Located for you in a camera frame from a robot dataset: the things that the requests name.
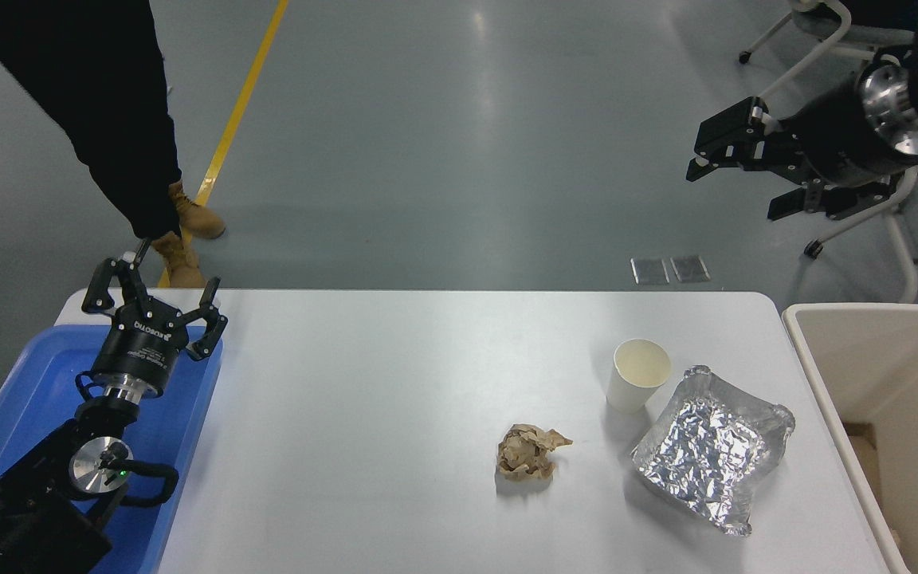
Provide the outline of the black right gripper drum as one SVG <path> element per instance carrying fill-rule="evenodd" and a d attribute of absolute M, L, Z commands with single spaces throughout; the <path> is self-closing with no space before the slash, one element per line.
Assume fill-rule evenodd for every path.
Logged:
<path fill-rule="evenodd" d="M 896 152 L 889 150 L 866 119 L 852 79 L 788 116 L 786 130 L 798 136 L 806 161 L 830 184 L 857 187 L 900 170 Z"/>

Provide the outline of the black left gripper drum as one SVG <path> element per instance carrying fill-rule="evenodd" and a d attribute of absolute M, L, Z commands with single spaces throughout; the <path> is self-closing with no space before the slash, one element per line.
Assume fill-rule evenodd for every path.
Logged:
<path fill-rule="evenodd" d="M 92 378 L 102 386 L 108 377 L 125 377 L 146 384 L 150 395 L 162 395 L 174 374 L 179 353 L 188 344 L 188 331 L 176 320 L 181 310 L 157 298 L 144 306 L 121 305 L 112 318 Z"/>

